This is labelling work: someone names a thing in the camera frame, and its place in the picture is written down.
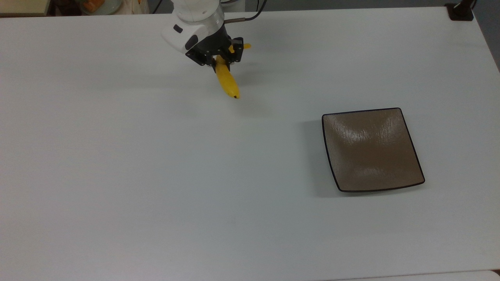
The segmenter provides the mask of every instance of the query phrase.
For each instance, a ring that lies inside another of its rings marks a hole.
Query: cable
[[[160,4],[162,3],[163,0],[159,0],[158,2],[158,5],[156,5],[156,8],[154,8],[153,12],[151,14],[154,14],[156,13],[156,11],[158,10],[158,7],[160,6]]]
[[[257,14],[256,14],[256,15],[254,15],[254,16],[252,16],[252,17],[246,17],[246,18],[245,18],[245,22],[248,22],[248,21],[251,21],[251,20],[255,20],[255,19],[256,19],[256,18],[257,18],[257,17],[258,17],[261,13],[262,13],[262,10],[264,10],[264,7],[266,6],[266,2],[267,2],[267,1],[268,1],[268,0],[264,0],[264,1],[262,2],[262,6],[260,7],[260,9],[258,10],[258,12],[257,12]]]

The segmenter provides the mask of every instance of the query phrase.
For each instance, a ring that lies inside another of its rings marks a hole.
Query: black object
[[[230,64],[238,63],[242,59],[243,38],[231,39],[226,31],[226,26],[223,24],[217,32],[201,40],[194,47],[188,48],[190,47],[188,44],[185,47],[190,49],[185,55],[200,66],[209,65],[215,71],[216,62],[213,56],[220,55],[226,61],[229,69]]]
[[[448,3],[444,6],[448,10],[448,16],[452,21],[470,22],[474,19],[471,5],[475,0],[463,0],[458,4]]]
[[[196,43],[198,43],[198,36],[193,35],[193,36],[191,36],[191,38],[189,38],[189,40],[186,42],[186,44],[184,45],[184,47],[186,48],[186,50],[189,50],[194,45],[196,45]]]
[[[54,5],[57,6],[61,15],[63,16],[81,16],[82,11],[78,7],[75,0],[53,0]]]
[[[173,30],[177,31],[178,33],[182,33],[183,29],[182,27],[178,26],[177,24],[173,26]]]

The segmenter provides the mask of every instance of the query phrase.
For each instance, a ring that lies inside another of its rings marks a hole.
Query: plate
[[[324,143],[342,192],[394,190],[424,183],[400,108],[325,114]]]
[[[105,16],[118,11],[121,5],[122,0],[105,0],[102,6],[100,6],[95,12],[89,12],[84,7],[83,2],[80,2],[80,10],[89,16]]]

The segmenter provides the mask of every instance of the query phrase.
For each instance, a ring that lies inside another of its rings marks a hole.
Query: square plate
[[[401,108],[325,114],[321,122],[340,191],[394,190],[425,182]]]

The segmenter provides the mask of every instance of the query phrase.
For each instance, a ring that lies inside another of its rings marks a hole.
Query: white tabletop
[[[1,280],[500,268],[500,75],[475,20],[265,12],[227,27],[253,45],[232,99],[168,17],[0,19]],[[322,114],[389,107],[426,182],[339,192]]]

